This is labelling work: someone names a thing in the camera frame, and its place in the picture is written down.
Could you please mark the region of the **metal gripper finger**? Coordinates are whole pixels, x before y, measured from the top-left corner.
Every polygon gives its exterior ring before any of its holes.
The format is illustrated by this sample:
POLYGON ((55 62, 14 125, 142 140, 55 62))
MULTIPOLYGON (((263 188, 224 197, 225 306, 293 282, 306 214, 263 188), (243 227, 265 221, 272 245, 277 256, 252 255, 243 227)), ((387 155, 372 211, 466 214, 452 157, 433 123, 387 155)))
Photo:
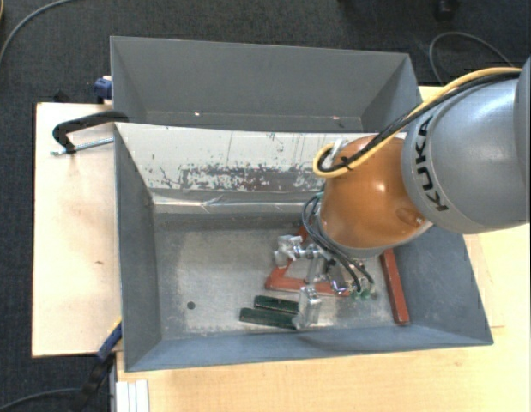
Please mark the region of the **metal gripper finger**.
POLYGON ((306 285, 300 289, 298 312, 292 319, 296 330, 308 328, 316 324, 319 318, 322 300, 313 285, 306 285))
POLYGON ((307 256, 303 237, 300 235, 283 235, 277 239, 277 250, 274 252, 276 265, 288 265, 292 261, 307 256))

